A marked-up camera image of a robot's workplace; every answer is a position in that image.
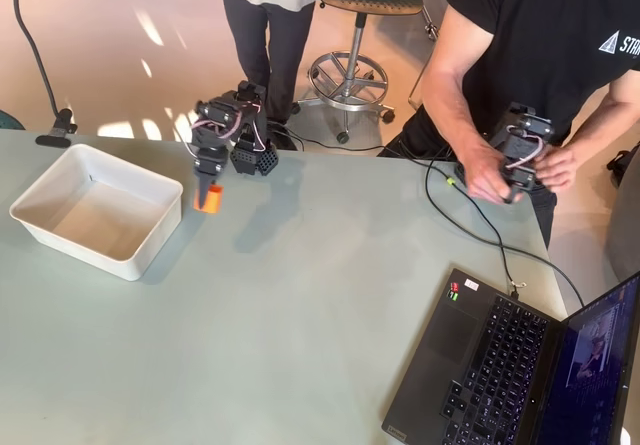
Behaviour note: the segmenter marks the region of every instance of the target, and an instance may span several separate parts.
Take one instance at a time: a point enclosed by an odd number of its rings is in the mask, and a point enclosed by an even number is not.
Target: black t-shirt
[[[463,80],[480,132],[511,102],[552,120],[552,142],[598,88],[640,70],[640,0],[447,0],[494,39]]]

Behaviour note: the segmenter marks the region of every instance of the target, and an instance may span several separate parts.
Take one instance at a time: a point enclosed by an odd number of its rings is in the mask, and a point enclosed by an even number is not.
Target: jeans
[[[309,37],[315,3],[292,12],[268,3],[223,2],[242,70],[249,81],[267,88],[267,117],[286,123],[291,115],[298,68]],[[267,25],[270,32],[268,53]]]
[[[452,153],[443,153],[448,148],[448,144],[438,132],[424,107],[420,107],[415,115],[407,121],[402,132],[387,145],[387,148],[396,153],[383,150],[378,156],[397,158],[400,154],[410,158],[425,159],[446,156],[447,160],[456,160]],[[533,190],[529,192],[529,196],[533,203],[533,210],[538,219],[544,244],[549,248],[558,197],[541,183],[536,183]]]

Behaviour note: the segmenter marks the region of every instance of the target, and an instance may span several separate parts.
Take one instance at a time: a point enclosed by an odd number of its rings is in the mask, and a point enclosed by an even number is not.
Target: light gray table
[[[61,154],[0,131],[0,443],[391,442],[380,423],[454,266],[505,287],[498,250],[439,217],[424,170],[282,154],[190,207],[180,143],[76,137],[185,186],[184,219],[144,277],[117,279],[38,244],[9,206]],[[436,199],[490,230],[433,177]],[[505,241],[546,256],[531,205],[483,205]],[[509,258],[523,301],[566,315],[554,275]]]

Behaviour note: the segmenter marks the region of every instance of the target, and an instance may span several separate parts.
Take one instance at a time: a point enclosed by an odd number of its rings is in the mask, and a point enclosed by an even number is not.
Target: laptop keyboard
[[[496,297],[463,383],[452,382],[442,445],[513,445],[547,321]]]

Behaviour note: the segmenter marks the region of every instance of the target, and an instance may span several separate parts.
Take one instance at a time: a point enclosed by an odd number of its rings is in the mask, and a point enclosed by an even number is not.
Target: orange object
[[[222,192],[224,187],[218,185],[211,185],[209,187],[209,193],[207,193],[207,199],[204,202],[204,207],[200,208],[200,192],[196,190],[196,196],[193,201],[193,208],[199,212],[204,213],[218,213],[220,210],[220,200],[222,199]]]

